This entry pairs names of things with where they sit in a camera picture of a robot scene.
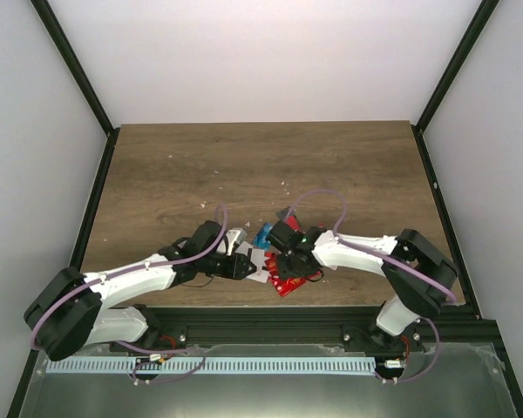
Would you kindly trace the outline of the red card gold vip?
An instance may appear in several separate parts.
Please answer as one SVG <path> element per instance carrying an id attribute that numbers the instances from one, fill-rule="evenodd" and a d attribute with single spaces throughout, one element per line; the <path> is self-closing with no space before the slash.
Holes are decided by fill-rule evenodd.
<path id="1" fill-rule="evenodd" d="M 305 278 L 289 278 L 280 280 L 277 277 L 271 279 L 271 284 L 277 293 L 283 298 L 288 294 L 294 292 L 297 288 L 303 286 L 307 280 Z"/>

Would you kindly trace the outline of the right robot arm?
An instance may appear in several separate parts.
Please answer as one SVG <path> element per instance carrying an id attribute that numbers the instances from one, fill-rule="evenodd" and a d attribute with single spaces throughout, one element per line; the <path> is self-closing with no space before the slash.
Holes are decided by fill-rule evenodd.
<path id="1" fill-rule="evenodd" d="M 278 251 L 276 267 L 281 280 L 307 280 L 325 268 L 339 267 L 385 278 L 394 296 L 364 331 L 382 351 L 394 348 L 413 322 L 432 320 L 445 304 L 457 301 L 452 286 L 458 269 L 416 230 L 368 238 L 323 227 L 301 232 L 280 221 L 269 230 L 268 242 Z"/>

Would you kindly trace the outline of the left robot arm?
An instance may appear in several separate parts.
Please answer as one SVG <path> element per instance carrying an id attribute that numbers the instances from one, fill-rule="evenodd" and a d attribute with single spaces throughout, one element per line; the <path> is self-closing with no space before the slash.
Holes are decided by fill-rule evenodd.
<path id="1" fill-rule="evenodd" d="M 208 220 L 190 237 L 177 239 L 144 260 L 96 273 L 60 270 L 24 313 L 30 344 L 61 361 L 91 344 L 123 341 L 154 350 L 160 329 L 139 307 L 119 304 L 143 293 L 181 286 L 199 273 L 230 280 L 265 280 L 266 256 L 240 228 Z"/>

